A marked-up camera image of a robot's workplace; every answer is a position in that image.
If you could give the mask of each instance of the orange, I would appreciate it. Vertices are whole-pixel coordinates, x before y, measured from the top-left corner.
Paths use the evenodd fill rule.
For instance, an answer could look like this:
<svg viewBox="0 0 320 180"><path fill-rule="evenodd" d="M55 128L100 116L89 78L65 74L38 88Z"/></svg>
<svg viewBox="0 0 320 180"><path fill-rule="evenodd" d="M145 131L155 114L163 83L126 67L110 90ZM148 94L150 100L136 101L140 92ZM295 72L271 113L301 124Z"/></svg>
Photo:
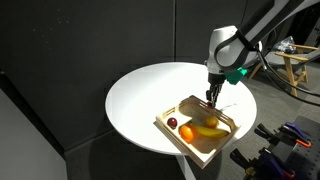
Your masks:
<svg viewBox="0 0 320 180"><path fill-rule="evenodd" d="M216 128L218 126L219 120L217 116L209 116L206 118L206 126L209 128Z"/></svg>
<svg viewBox="0 0 320 180"><path fill-rule="evenodd" d="M182 125L179 129L179 134L187 143L190 143L194 139L192 128L189 125Z"/></svg>

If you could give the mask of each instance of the cable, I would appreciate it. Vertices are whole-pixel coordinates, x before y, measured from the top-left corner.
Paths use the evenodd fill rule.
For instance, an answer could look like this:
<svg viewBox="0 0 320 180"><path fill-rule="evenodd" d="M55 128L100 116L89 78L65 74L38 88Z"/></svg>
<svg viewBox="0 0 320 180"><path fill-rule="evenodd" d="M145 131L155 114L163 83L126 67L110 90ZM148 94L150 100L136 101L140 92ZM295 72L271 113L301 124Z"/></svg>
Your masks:
<svg viewBox="0 0 320 180"><path fill-rule="evenodd" d="M261 61L263 62L263 65L264 65L265 67L267 67L267 69L269 69L269 70L270 70L278 79L280 79L282 82L284 82L284 83L286 83L287 85L291 86L292 88L295 88L295 89L297 89L297 90L299 90L299 91L302 91L302 92L304 92L304 93L310 94L310 95L312 95L312 96L320 97L320 94L313 93L313 92L310 92L310 91L308 91L308 90L302 89L302 88L300 88L300 87L294 86L294 85L290 84L288 81L284 80L284 79L283 79L282 77L280 77L280 76L278 75L278 73L275 72L275 70L269 65L269 63L267 62L267 60L262 56L261 52L258 52L258 54L259 54L259 57L260 57Z"/></svg>
<svg viewBox="0 0 320 180"><path fill-rule="evenodd" d="M266 67L271 68L270 65L265 61L264 57L262 57L261 52L258 52L258 54L259 54L261 60L263 61L263 63L266 63L266 64L265 64ZM304 99L301 99L301 98L298 98L298 97L292 95L292 94L289 93L285 88L283 88L281 85L279 85L279 84L269 75L269 72L267 71L268 69L263 68L263 70L264 70L264 72L266 73L266 75L268 76L268 78L270 79L270 81L271 81L272 83L274 83L274 84L275 84L279 89L281 89L283 92L285 92L287 95L289 95L289 96L291 96L292 98L294 98L294 99L296 99L296 100L299 100L299 101L301 101L301 102L304 102L304 103L307 103L307 104L311 104L311 105L320 107L320 104L318 104L318 103L314 103L314 102L311 102L311 101L307 101L307 100L304 100Z"/></svg>

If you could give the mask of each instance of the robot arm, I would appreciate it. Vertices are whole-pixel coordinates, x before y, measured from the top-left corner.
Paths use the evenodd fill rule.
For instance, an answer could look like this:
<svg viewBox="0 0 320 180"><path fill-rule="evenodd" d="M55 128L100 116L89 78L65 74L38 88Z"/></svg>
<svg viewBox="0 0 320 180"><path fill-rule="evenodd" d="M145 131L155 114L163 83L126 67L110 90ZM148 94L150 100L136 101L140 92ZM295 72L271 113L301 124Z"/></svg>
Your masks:
<svg viewBox="0 0 320 180"><path fill-rule="evenodd" d="M210 55L205 62L210 83L206 96L213 108L227 78L226 74L252 65L256 61L256 51L258 51L255 46L261 39L291 15L317 2L320 0L270 0L267 7L240 29L227 26L213 31L209 47Z"/></svg>

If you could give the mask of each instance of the wooden tray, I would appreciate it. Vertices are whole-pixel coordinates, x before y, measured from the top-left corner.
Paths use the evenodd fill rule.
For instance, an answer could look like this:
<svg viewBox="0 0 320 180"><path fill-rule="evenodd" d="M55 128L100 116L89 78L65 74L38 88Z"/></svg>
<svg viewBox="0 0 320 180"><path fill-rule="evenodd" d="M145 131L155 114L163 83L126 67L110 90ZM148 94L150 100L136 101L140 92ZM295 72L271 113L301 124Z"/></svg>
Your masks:
<svg viewBox="0 0 320 180"><path fill-rule="evenodd" d="M219 119L218 128L229 131L229 135L219 139L195 136L190 144L186 143L180 137L180 126L189 121L204 126L206 117L213 115ZM175 129L167 125L167 120L170 117L174 117L178 121L178 126ZM209 164L239 129L230 117L224 115L217 109L208 108L204 101L195 96L190 96L181 101L179 105L157 115L156 124L181 152L188 154L202 169Z"/></svg>

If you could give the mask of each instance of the round white table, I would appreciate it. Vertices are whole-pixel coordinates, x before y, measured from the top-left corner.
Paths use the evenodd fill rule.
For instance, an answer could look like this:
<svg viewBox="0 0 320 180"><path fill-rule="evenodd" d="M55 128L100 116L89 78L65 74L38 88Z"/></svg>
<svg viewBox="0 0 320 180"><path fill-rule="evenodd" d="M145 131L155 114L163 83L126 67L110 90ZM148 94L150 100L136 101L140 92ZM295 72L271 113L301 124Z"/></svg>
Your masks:
<svg viewBox="0 0 320 180"><path fill-rule="evenodd" d="M158 153L184 157L181 155L185 153L154 124L156 115L191 95L207 101L205 92L210 87L207 79L206 66L194 63L160 63L137 69L119 79L108 92L107 116L114 128L132 143ZM216 108L241 126L228 144L249 131L257 114L254 97L241 82L224 83Z"/></svg>

